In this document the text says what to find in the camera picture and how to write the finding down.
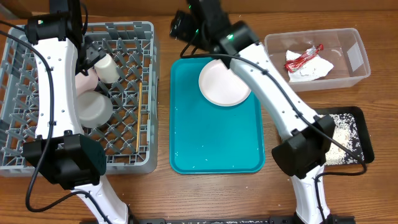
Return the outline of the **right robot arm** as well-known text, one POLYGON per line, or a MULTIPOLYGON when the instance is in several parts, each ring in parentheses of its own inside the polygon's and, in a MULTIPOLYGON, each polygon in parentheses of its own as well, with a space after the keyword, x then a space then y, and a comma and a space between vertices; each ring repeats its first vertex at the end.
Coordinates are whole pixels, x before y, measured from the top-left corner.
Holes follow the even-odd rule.
POLYGON ((178 10, 170 36, 220 59, 251 89, 270 114, 281 144, 272 149, 280 169, 292 178, 296 198, 295 221, 327 223, 322 174, 335 129, 334 120, 319 116, 291 89, 273 66, 264 45, 244 22, 232 23, 216 0, 188 1, 178 10))

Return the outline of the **red snack wrapper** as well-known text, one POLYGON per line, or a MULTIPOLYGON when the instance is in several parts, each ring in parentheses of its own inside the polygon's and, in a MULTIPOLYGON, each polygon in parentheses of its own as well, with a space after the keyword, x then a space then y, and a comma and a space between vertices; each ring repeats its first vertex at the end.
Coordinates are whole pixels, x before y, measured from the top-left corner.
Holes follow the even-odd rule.
POLYGON ((314 57, 316 57, 319 53, 319 51, 322 51, 324 49, 323 44, 320 44, 316 47, 312 47, 310 49, 307 49, 302 55, 300 55, 298 58, 294 60, 287 60, 284 68, 290 72, 294 73, 298 70, 300 70, 307 62, 312 60, 314 57))

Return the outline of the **large white plate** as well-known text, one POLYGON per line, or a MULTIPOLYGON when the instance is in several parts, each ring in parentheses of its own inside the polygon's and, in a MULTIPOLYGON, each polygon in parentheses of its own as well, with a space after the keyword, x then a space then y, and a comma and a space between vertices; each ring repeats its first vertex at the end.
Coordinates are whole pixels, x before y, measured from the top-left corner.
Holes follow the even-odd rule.
POLYGON ((202 95, 217 106, 236 106, 251 89, 220 60, 207 63, 200 72, 198 84, 202 95))

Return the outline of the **white cup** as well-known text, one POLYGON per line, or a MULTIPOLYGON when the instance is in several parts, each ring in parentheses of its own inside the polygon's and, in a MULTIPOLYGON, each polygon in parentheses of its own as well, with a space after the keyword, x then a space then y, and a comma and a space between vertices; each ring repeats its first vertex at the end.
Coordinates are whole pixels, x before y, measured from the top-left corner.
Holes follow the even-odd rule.
POLYGON ((114 83, 119 80, 120 76, 116 67, 116 62, 109 54, 94 64, 96 74, 103 83, 114 83))

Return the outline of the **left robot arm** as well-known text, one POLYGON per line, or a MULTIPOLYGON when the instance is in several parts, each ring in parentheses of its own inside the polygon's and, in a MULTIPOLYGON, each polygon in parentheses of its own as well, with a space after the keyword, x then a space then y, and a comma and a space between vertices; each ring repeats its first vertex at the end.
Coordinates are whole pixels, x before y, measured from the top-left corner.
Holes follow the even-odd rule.
POLYGON ((25 26, 26 46, 35 54, 39 84, 39 118, 35 139, 23 145, 22 155, 34 166, 25 196, 30 196, 39 174, 69 194, 38 212, 76 195, 98 223, 130 223, 129 207, 116 195, 105 176, 102 145, 84 135, 77 110, 75 76, 86 67, 80 1, 50 1, 50 12, 34 16, 25 26))

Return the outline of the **wooden chopstick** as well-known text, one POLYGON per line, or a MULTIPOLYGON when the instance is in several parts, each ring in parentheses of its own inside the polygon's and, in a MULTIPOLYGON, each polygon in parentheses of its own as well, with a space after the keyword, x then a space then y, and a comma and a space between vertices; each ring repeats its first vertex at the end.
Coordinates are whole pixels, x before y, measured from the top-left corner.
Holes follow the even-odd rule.
POLYGON ((140 137, 141 137, 141 109, 142 109, 142 82, 139 83, 138 108, 137 108, 137 138, 136 153, 139 153, 140 137))

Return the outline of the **white napkin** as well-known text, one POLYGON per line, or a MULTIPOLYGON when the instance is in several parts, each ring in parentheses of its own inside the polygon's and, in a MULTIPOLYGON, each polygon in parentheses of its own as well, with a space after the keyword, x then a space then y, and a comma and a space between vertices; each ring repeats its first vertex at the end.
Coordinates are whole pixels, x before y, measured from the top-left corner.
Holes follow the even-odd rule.
POLYGON ((319 55, 305 63, 296 72, 288 72, 289 82, 309 82, 327 76, 334 65, 319 55))

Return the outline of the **small pink plate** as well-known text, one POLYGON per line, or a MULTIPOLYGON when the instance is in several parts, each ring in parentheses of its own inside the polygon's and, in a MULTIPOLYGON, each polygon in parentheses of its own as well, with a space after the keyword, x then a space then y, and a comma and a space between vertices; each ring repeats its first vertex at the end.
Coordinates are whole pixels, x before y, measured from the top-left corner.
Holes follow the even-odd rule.
POLYGON ((75 76, 76 95, 79 96, 85 91, 94 90, 98 84, 98 76, 93 68, 88 70, 88 75, 79 73, 75 76))

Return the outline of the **grey bowl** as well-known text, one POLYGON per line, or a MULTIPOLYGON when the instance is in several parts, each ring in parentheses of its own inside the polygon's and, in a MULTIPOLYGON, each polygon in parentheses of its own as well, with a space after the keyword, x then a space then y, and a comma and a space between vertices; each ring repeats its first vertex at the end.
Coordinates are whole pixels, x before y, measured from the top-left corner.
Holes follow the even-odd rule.
POLYGON ((86 91, 78 96, 78 115, 80 123, 86 128, 97 128, 111 118, 113 104, 107 97, 96 91, 86 91))

